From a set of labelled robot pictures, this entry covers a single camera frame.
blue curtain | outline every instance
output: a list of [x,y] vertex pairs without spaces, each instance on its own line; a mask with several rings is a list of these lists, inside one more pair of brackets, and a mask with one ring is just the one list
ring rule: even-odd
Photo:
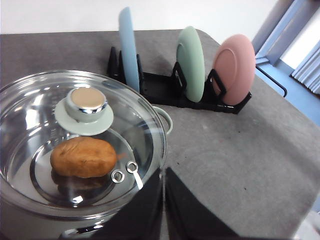
[[320,41],[291,74],[315,94],[320,94]]

glass lid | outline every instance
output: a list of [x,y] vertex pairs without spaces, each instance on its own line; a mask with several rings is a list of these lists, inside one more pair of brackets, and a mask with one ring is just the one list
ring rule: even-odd
[[[112,213],[164,164],[166,137],[158,114],[111,78],[83,71],[39,73],[2,88],[0,104],[1,196],[28,211],[64,218]],[[104,175],[63,175],[52,167],[53,150],[83,136],[114,149],[115,165]],[[104,148],[96,141],[77,145],[65,159],[97,158]]]

pink plate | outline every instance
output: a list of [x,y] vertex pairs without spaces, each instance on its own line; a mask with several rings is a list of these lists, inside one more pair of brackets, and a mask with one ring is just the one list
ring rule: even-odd
[[[249,93],[255,78],[256,57],[252,43],[241,34],[229,37],[218,48],[212,67],[226,89],[222,101],[231,106],[239,104]],[[220,89],[213,79],[212,82],[218,95]]]

pot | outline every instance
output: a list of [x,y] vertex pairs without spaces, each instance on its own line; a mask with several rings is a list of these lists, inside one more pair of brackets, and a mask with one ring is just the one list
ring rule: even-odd
[[[96,118],[93,123],[86,116],[85,122],[74,119],[71,125],[81,127],[70,131],[57,115],[57,106],[79,88],[98,90],[109,110],[99,124]],[[2,88],[0,104],[0,227],[10,239],[90,236],[141,188],[136,175],[126,170],[128,162],[138,166],[142,185],[164,165],[166,135],[173,126],[169,115],[111,78],[83,71],[38,73]],[[160,115],[169,125],[167,132]],[[114,147],[118,161],[113,170],[117,172],[92,180],[69,179],[73,182],[66,185],[65,177],[52,170],[50,154],[59,143],[81,135],[92,135]],[[115,173],[123,176],[114,179]]]

brown potato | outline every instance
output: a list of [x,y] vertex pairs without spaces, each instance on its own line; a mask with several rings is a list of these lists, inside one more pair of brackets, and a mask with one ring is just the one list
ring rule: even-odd
[[101,177],[116,165],[115,149],[107,141],[78,136],[60,143],[50,156],[55,172],[80,178]]

